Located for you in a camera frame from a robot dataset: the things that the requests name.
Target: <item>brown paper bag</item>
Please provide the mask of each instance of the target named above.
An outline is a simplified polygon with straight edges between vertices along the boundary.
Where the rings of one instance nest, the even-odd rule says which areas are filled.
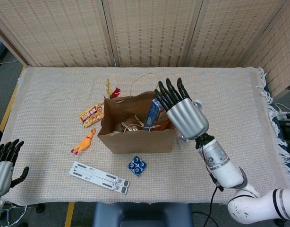
[[[175,127],[164,131],[127,131],[113,132],[115,124],[136,115],[145,121],[154,92],[147,91],[138,96],[118,97],[104,100],[104,118],[101,121],[99,139],[113,153],[169,153],[176,137]]]

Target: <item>yellow rubber chicken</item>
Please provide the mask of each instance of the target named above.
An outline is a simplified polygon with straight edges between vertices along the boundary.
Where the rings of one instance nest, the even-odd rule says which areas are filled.
[[[88,146],[92,143],[92,138],[95,133],[96,133],[96,129],[92,129],[90,133],[88,134],[88,136],[86,136],[83,140],[81,140],[81,142],[78,143],[78,145],[75,146],[74,149],[72,149],[70,152],[75,153],[75,155],[78,155],[79,152],[88,148]]]

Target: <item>white cable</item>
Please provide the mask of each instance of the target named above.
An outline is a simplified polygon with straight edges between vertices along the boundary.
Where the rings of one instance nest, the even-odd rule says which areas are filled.
[[[17,62],[17,61],[18,61],[18,59],[17,59],[17,60],[15,60],[15,61],[2,62],[2,63],[0,63],[0,65],[3,65],[3,64],[9,64],[9,63],[15,63],[15,62]]]
[[[286,107],[285,105],[281,104],[281,103],[275,103],[276,107],[281,111],[280,107],[278,105],[281,105],[283,107],[285,107],[287,110],[290,111],[290,109],[288,107]]]

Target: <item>red flower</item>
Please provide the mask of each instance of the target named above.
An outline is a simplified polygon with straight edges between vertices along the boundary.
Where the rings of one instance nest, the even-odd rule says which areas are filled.
[[[115,91],[111,94],[111,96],[109,98],[116,98],[116,97],[118,97],[119,94],[120,94],[120,92],[121,92],[121,89],[116,87]]]

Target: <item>robotic hand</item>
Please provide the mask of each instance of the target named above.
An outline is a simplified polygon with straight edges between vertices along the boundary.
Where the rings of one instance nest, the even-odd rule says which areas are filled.
[[[261,197],[248,184],[242,168],[239,171],[214,136],[206,133],[209,123],[194,106],[181,78],[177,81],[180,95],[169,79],[166,79],[166,85],[168,90],[159,81],[161,93],[158,90],[154,93],[167,116],[186,139],[196,141],[196,149],[216,186],[221,191],[223,188],[236,190],[227,205],[231,217],[242,224],[276,218],[290,219],[290,190],[276,189]]]
[[[0,145],[0,215],[4,204],[1,196],[5,195],[10,188],[23,182],[28,174],[28,167],[25,167],[22,175],[18,179],[12,180],[14,166],[23,144],[23,141],[19,142],[17,139]]]

